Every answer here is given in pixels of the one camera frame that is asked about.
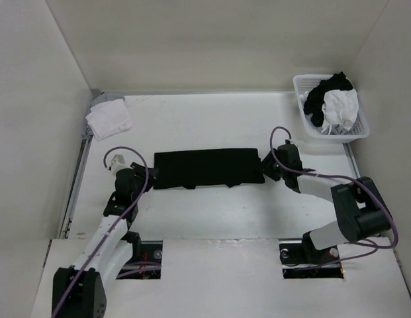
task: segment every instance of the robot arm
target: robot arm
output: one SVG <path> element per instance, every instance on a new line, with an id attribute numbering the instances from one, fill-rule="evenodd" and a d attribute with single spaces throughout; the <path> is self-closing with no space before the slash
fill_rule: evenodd
<path id="1" fill-rule="evenodd" d="M 70 290 L 66 301 L 56 317 L 87 318 L 103 317 L 107 307 L 107 292 L 122 267 L 133 257 L 138 257 L 141 240 L 138 233 L 130 232 L 137 214 L 135 205 L 118 221 L 128 209 L 145 183 L 145 167 L 133 163 L 126 166 L 121 155 L 116 155 L 110 167 L 116 176 L 115 192 L 111 195 L 103 212 L 103 218 L 93 238 L 82 255 L 69 267 L 58 268 L 54 275 L 52 288 L 52 311 L 66 292 L 71 280 L 94 253 L 98 244 L 107 237 L 100 249 L 91 259 L 89 267 L 83 271 L 76 285 Z M 150 178 L 146 187 L 149 191 L 156 177 L 156 170 L 149 169 Z M 112 224 L 115 228 L 108 234 Z"/>
<path id="2" fill-rule="evenodd" d="M 286 167 L 309 172 L 302 168 L 298 148 L 288 140 L 274 150 L 277 158 Z M 279 167 L 271 153 L 262 162 L 263 173 L 275 181 L 283 179 L 285 185 L 295 192 L 315 195 L 334 204 L 337 221 L 307 232 L 295 255 L 281 257 L 284 264 L 324 264 L 324 255 L 337 244 L 357 242 L 390 229 L 389 221 L 373 200 L 355 184 L 337 180 L 316 178 L 288 172 Z M 357 179 L 384 205 L 381 195 L 370 178 Z"/>

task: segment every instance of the cable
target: cable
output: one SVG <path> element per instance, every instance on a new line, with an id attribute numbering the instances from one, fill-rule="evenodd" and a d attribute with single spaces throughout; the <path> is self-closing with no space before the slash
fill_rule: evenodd
<path id="1" fill-rule="evenodd" d="M 380 249 L 392 249 L 395 248 L 398 245 L 398 230 L 396 229 L 396 225 L 392 219 L 392 217 L 390 216 L 390 213 L 388 212 L 387 208 L 379 201 L 379 199 L 376 198 L 376 196 L 373 194 L 373 192 L 370 191 L 370 189 L 368 187 L 366 187 L 365 185 L 363 185 L 361 182 L 348 177 L 348 176 L 341 176 L 341 175 L 337 175 L 337 174 L 315 174 L 313 172 L 306 172 L 306 171 L 299 171 L 299 170 L 294 170 L 294 169 L 290 169 L 288 167 L 286 167 L 284 164 L 282 164 L 280 162 L 280 160 L 276 157 L 276 153 L 274 153 L 274 149 L 273 149 L 273 136 L 276 132 L 276 130 L 278 129 L 282 129 L 285 132 L 287 132 L 287 134 L 289 135 L 289 138 L 292 139 L 292 134 L 291 132 L 289 132 L 288 129 L 286 129 L 285 127 L 275 127 L 270 134 L 270 151 L 271 151 L 271 155 L 273 156 L 274 160 L 276 161 L 276 163 L 284 170 L 288 171 L 288 172 L 292 172 L 294 174 L 302 174 L 304 176 L 314 176 L 314 177 L 319 177 L 319 178 L 325 178 L 325 179 L 345 179 L 348 180 L 350 182 L 353 182 L 356 186 L 358 186 L 360 189 L 362 189 L 375 203 L 375 205 L 385 214 L 385 217 L 387 218 L 389 225 L 392 229 L 393 232 L 393 242 L 390 245 L 377 245 L 377 244 L 365 244 L 365 243 L 359 243 L 359 242 L 355 242 L 353 244 L 355 245 L 359 245 L 359 246 L 367 246 L 367 247 L 373 247 L 373 248 L 380 248 Z"/>
<path id="2" fill-rule="evenodd" d="M 153 270 L 160 270 L 161 266 L 154 266 L 154 267 L 146 267 L 146 268 L 138 268 L 137 270 L 131 270 L 129 272 L 125 272 L 123 274 L 118 275 L 116 278 L 123 278 L 129 275 L 137 274 L 137 273 L 144 273 L 144 272 L 151 272 Z"/>
<path id="3" fill-rule="evenodd" d="M 108 238 L 111 231 L 117 226 L 117 223 L 120 222 L 126 216 L 126 214 L 131 209 L 133 209 L 133 207 L 136 206 L 136 204 L 138 204 L 140 197 L 142 196 L 142 194 L 144 194 L 144 192 L 146 190 L 146 186 L 148 185 L 148 178 L 149 178 L 148 165 L 147 165 L 144 157 L 142 157 L 142 155 L 139 152 L 137 152 L 135 149 L 132 149 L 130 147 L 125 147 L 125 146 L 118 146 L 118 147 L 114 147 L 114 148 L 108 150 L 104 155 L 104 159 L 103 159 L 104 166 L 107 168 L 107 161 L 106 161 L 107 156 L 112 151 L 117 150 L 117 149 L 126 149 L 126 150 L 129 150 L 129 151 L 132 151 L 141 159 L 142 163 L 145 166 L 145 183 L 144 183 L 144 186 L 140 190 L 140 193 L 138 194 L 136 199 L 133 201 L 133 203 L 126 210 L 124 210 L 124 212 L 121 213 L 120 217 L 118 217 L 118 219 L 110 226 L 107 233 L 105 233 L 104 237 L 101 239 L 101 241 L 99 241 L 97 247 L 93 250 L 92 254 L 89 255 L 86 262 L 81 266 L 81 268 L 79 269 L 77 274 L 74 276 L 73 280 L 70 282 L 67 289 L 62 294 L 62 297 L 60 298 L 59 302 L 57 303 L 57 306 L 55 307 L 54 311 L 52 312 L 52 318 L 56 318 L 57 314 L 60 312 L 60 309 L 61 309 L 62 305 L 64 304 L 64 302 L 66 301 L 68 295 L 70 294 L 71 289 L 74 287 L 75 283 L 78 281 L 78 279 L 82 275 L 83 271 L 86 269 L 87 265 L 89 265 L 89 263 L 92 261 L 93 257 L 95 257 L 96 253 L 102 247 L 102 245 L 104 244 L 104 242 Z"/>
<path id="4" fill-rule="evenodd" d="M 161 263 L 158 263 L 158 262 L 135 262 L 135 263 L 127 263 L 127 264 L 125 264 L 125 266 L 135 266 L 135 265 L 161 266 Z"/>
<path id="5" fill-rule="evenodd" d="M 368 255 L 372 255 L 372 254 L 376 253 L 379 250 L 379 248 L 376 247 L 377 246 L 376 242 L 374 242 L 372 240 L 369 240 L 367 238 L 366 239 L 364 238 L 363 240 L 366 240 L 367 242 L 370 242 L 375 247 L 375 249 L 370 251 L 370 252 L 364 253 L 364 254 L 359 254 L 359 255 L 345 257 L 345 258 L 340 258 L 338 260 L 333 260 L 331 262 L 327 262 L 327 263 L 324 263 L 324 264 L 321 264 L 321 265 L 295 268 L 294 270 L 317 270 L 317 269 L 319 269 L 321 267 L 325 267 L 327 265 L 332 265 L 332 264 L 337 264 L 337 263 L 343 262 L 344 260 L 355 260 L 357 258 L 366 257 Z"/>

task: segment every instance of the metal frame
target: metal frame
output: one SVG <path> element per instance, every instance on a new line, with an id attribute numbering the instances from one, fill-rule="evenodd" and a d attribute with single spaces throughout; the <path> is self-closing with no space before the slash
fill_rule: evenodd
<path id="1" fill-rule="evenodd" d="M 83 178 L 83 174 L 85 172 L 85 167 L 86 167 L 86 162 L 87 162 L 87 157 L 89 155 L 89 150 L 91 148 L 91 143 L 92 139 L 85 139 L 85 144 L 83 148 L 80 150 L 81 152 L 81 159 L 79 161 L 79 164 L 76 166 L 75 169 L 75 177 L 74 177 L 74 182 L 73 186 L 70 191 L 70 196 L 68 198 L 67 202 L 67 208 L 64 213 L 64 216 L 62 217 L 62 221 L 60 223 L 60 227 L 58 229 L 56 238 L 57 239 L 66 239 L 68 238 L 68 231 L 71 226 L 71 220 L 73 218 L 74 214 L 74 209 L 75 205 L 77 203 L 77 198 L 79 197 L 79 191 L 80 191 L 80 185 L 81 185 L 81 180 Z"/>

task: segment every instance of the gray cloth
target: gray cloth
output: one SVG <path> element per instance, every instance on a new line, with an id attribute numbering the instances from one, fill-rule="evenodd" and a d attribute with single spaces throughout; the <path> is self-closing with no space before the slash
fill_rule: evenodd
<path id="1" fill-rule="evenodd" d="M 119 94 L 119 93 L 102 93 L 100 96 L 98 96 L 97 98 L 92 100 L 92 102 L 89 104 L 89 107 L 87 108 L 87 114 L 89 114 L 91 112 L 91 107 L 93 107 L 95 105 L 98 105 L 100 103 L 104 103 L 106 101 L 115 101 L 116 99 L 120 99 L 120 98 L 122 100 L 126 99 L 123 94 Z M 91 127 L 89 127 L 89 125 L 87 124 L 86 118 L 85 118 L 83 126 L 84 126 L 84 130 L 83 130 L 83 133 L 81 134 L 82 139 L 91 138 L 93 136 L 93 132 L 92 132 Z"/>

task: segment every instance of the folded white towel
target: folded white towel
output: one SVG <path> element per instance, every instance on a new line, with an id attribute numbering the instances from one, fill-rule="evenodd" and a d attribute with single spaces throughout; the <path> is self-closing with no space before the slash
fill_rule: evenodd
<path id="1" fill-rule="evenodd" d="M 130 114 L 122 99 L 106 101 L 93 106 L 86 119 L 97 140 L 103 140 L 133 126 Z"/>

